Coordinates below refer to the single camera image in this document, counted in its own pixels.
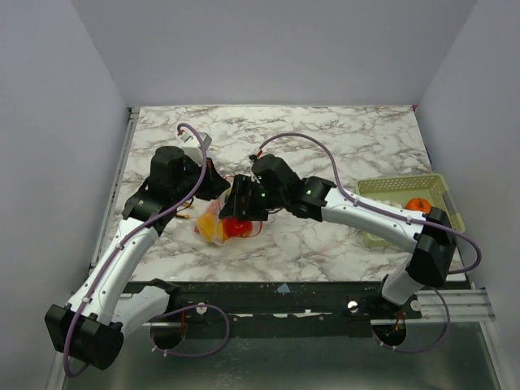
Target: marble surface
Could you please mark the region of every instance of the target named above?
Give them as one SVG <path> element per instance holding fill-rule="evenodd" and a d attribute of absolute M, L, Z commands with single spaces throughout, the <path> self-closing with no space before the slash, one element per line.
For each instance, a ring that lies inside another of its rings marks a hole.
<path fill-rule="evenodd" d="M 247 156 L 266 138 L 298 131 L 330 148 L 344 187 L 356 179 L 431 172 L 410 106 L 165 106 L 141 109 L 110 238 L 124 202 L 147 177 L 154 151 L 179 145 L 175 128 L 187 122 L 213 138 L 209 154 L 221 175 L 250 174 Z M 332 179 L 327 156 L 314 144 L 281 138 L 266 151 L 283 159 L 300 177 Z M 302 220 L 282 211 L 262 233 L 230 240 L 223 246 L 202 242 L 193 232 L 207 207 L 195 201 L 189 220 L 174 219 L 143 257 L 133 280 L 183 281 L 326 281 L 381 280 L 405 261 L 398 249 L 367 249 L 351 227 Z M 452 268 L 461 266 L 456 256 Z M 450 277 L 460 280 L 463 275 Z"/>

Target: transparent plastic bag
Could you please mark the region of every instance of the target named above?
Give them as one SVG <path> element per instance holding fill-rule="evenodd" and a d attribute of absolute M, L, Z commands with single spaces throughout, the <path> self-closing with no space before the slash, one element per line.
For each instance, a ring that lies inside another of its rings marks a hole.
<path fill-rule="evenodd" d="M 232 238 L 253 238 L 262 231 L 262 221 L 239 221 L 236 218 L 219 219 L 231 190 L 225 191 L 211 203 L 198 220 L 195 232 L 204 240 L 222 245 Z"/>

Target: plastic basket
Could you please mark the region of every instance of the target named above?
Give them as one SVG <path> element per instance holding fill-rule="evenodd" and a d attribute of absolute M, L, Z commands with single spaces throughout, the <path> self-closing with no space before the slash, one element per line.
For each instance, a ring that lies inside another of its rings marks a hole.
<path fill-rule="evenodd" d="M 382 177 L 378 179 L 358 180 L 354 192 L 376 201 L 397 202 L 403 206 L 414 197 L 427 199 L 432 206 L 448 213 L 452 228 L 464 232 L 466 227 L 449 193 L 444 177 L 439 174 Z M 390 242 L 363 232 L 363 241 L 368 248 L 391 245 Z"/>

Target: metal floor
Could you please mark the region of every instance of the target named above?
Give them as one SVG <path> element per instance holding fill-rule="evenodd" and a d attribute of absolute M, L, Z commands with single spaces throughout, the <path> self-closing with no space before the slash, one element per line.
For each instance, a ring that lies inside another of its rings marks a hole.
<path fill-rule="evenodd" d="M 432 342 L 442 325 L 410 325 L 402 348 Z M 186 352 L 211 349 L 217 340 L 187 340 Z M 151 353 L 148 329 L 128 340 L 105 371 L 89 368 L 68 379 L 67 390 L 336 390 L 498 389 L 477 323 L 454 323 L 445 343 L 422 354 L 392 353 L 373 339 L 348 337 L 233 339 L 220 353 L 201 359 Z"/>

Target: wall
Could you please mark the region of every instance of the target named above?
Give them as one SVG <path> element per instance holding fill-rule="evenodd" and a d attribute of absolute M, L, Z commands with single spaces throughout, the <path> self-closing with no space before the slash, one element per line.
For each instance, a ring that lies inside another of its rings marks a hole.
<path fill-rule="evenodd" d="M 128 119 L 68 0 L 0 12 L 0 388 L 45 388 L 44 324 L 85 277 Z"/>
<path fill-rule="evenodd" d="M 482 246 L 483 264 L 471 277 L 489 291 L 518 384 L 519 20 L 518 0 L 480 0 L 418 108 L 434 168 Z"/>
<path fill-rule="evenodd" d="M 412 104 L 475 0 L 72 0 L 134 106 Z"/>

